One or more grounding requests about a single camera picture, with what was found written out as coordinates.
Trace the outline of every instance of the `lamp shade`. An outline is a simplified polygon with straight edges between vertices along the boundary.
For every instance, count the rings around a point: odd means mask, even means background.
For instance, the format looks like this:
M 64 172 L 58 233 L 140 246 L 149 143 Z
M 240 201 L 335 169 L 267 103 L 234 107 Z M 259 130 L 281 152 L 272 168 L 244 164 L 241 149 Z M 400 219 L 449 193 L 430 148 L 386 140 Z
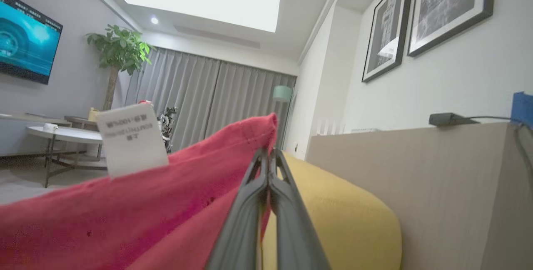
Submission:
M 274 87 L 274 95 L 272 96 L 272 98 L 274 99 L 274 101 L 277 102 L 288 103 L 289 101 L 291 101 L 292 95 L 292 88 L 280 85 Z

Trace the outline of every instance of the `black and white artwork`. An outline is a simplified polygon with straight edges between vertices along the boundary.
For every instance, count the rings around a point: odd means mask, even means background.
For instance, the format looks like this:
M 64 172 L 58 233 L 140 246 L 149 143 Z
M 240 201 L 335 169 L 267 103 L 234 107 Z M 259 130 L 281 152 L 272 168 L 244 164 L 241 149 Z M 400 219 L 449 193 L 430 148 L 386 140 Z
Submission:
M 374 10 L 363 82 L 401 64 L 411 0 L 382 0 Z
M 409 56 L 417 56 L 488 18 L 494 0 L 415 0 Z

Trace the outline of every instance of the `yellow cushion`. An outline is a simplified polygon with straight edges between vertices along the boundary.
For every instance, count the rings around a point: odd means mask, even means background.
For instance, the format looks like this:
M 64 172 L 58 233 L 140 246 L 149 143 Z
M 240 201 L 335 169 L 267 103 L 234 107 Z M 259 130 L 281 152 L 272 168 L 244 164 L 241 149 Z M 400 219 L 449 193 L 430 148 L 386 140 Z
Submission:
M 289 154 L 285 158 L 333 270 L 400 269 L 400 224 L 381 200 Z M 263 239 L 263 269 L 277 269 L 274 214 Z

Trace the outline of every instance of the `green leaves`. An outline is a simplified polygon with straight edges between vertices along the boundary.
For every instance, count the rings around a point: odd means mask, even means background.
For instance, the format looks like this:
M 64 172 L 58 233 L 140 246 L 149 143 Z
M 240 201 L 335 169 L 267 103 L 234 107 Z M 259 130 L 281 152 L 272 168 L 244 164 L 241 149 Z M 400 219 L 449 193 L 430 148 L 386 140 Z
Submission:
M 100 67 L 114 67 L 120 71 L 128 71 L 132 75 L 141 71 L 143 63 L 152 65 L 148 59 L 150 50 L 156 48 L 141 41 L 141 33 L 120 28 L 118 25 L 107 25 L 106 34 L 87 34 L 87 43 L 94 44 L 100 52 Z

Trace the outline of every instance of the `white table top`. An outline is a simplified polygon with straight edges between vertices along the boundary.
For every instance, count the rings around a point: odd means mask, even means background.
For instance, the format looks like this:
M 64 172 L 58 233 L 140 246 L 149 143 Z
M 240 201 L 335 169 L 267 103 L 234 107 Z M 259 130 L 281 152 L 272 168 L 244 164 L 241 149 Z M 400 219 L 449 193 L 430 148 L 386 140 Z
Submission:
M 28 115 L 28 114 L 11 115 L 11 114 L 0 113 L 0 119 L 44 122 L 48 124 L 70 124 L 70 122 L 68 122 L 65 119 L 45 118 L 45 117 L 40 117 L 36 115 Z
M 89 131 L 82 129 L 66 128 L 60 126 L 54 133 L 42 131 L 42 126 L 28 126 L 26 131 L 29 134 L 59 141 L 68 141 L 85 144 L 101 144 L 102 135 L 97 131 Z

